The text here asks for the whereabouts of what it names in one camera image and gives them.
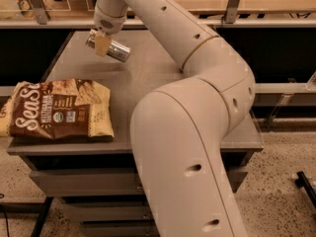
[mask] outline floor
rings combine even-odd
[[[315,208],[305,190],[293,182],[298,171],[316,181],[315,135],[315,119],[276,119],[271,131],[263,129],[265,149],[252,157],[249,174],[236,194],[250,237],[315,236]],[[43,193],[28,178],[29,168],[20,158],[7,155],[10,140],[0,139],[0,194],[5,195],[1,201],[43,201]],[[35,214],[8,216],[11,237],[31,236]],[[2,215],[0,236],[6,236]],[[83,235],[80,225],[67,219],[55,199],[41,236]]]

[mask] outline cable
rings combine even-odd
[[[6,226],[7,226],[7,236],[10,237],[10,232],[9,232],[9,221],[8,221],[8,216],[7,216],[7,212],[5,211],[5,209],[2,207],[1,203],[0,203],[0,209],[2,210],[4,217],[6,219]]]

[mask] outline terrazzo floor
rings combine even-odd
[[[265,149],[248,164],[249,174],[236,197],[250,237],[315,237],[315,208],[305,190],[294,184],[295,173],[304,171],[316,180],[316,120],[277,119],[272,131],[262,133]],[[1,201],[43,201],[44,195],[32,183],[28,166],[9,156],[10,138],[0,139]],[[8,214],[11,237],[30,237],[35,214]],[[0,216],[0,236],[6,224]],[[81,237],[80,225],[70,222],[55,199],[41,236]]]

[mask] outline desk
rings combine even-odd
[[[158,236],[133,162],[129,122],[146,93],[184,75],[148,31],[122,31],[116,36],[132,49],[126,63],[96,56],[85,45],[87,35],[74,33],[47,80],[92,79],[109,87],[114,140],[15,138],[7,151],[29,165],[31,179],[48,197],[60,198],[70,219],[83,222],[87,236],[144,236],[144,231]],[[247,161],[262,149],[262,137],[250,116],[222,141],[234,191],[247,175]]]

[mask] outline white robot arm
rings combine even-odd
[[[187,75],[147,94],[131,120],[134,159],[160,236],[247,236],[220,142],[251,109],[251,69],[172,0],[97,0],[97,29],[119,32],[127,6]]]

